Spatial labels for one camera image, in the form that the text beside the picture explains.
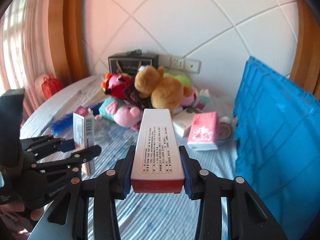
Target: black box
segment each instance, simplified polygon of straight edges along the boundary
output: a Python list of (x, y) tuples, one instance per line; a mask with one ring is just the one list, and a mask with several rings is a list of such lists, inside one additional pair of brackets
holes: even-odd
[(122, 72), (134, 76), (140, 66), (151, 65), (157, 69), (159, 55), (145, 54), (141, 50), (134, 50), (127, 53), (114, 54), (108, 60), (110, 73), (120, 74)]

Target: brown teddy bear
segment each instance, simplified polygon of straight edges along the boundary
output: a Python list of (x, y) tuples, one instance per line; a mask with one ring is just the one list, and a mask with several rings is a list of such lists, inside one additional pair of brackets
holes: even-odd
[(134, 86), (139, 91), (139, 97), (150, 97), (151, 104), (155, 109), (169, 109), (173, 117), (173, 110), (176, 109), (183, 96), (189, 97), (193, 94), (192, 87), (183, 86), (174, 77), (163, 77), (164, 67), (156, 70), (152, 66), (146, 66), (138, 71)]

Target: white tiled wall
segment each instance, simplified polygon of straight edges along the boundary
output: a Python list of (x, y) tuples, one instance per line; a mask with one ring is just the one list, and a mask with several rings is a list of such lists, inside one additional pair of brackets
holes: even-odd
[(201, 60), (194, 84), (230, 98), (249, 55), (288, 75), (297, 47), (296, 0), (85, 0), (83, 20), (89, 73), (141, 48)]

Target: barcode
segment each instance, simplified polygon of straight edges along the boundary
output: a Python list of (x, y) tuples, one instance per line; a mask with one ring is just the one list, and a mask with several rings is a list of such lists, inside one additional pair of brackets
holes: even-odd
[(92, 137), (92, 119), (87, 119), (85, 122), (85, 137)]

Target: blue plastic panel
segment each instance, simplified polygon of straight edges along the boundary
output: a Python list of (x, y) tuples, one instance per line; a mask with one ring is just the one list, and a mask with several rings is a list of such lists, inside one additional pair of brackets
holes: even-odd
[(320, 209), (320, 104), (254, 57), (236, 96), (236, 173), (265, 202), (289, 240)]

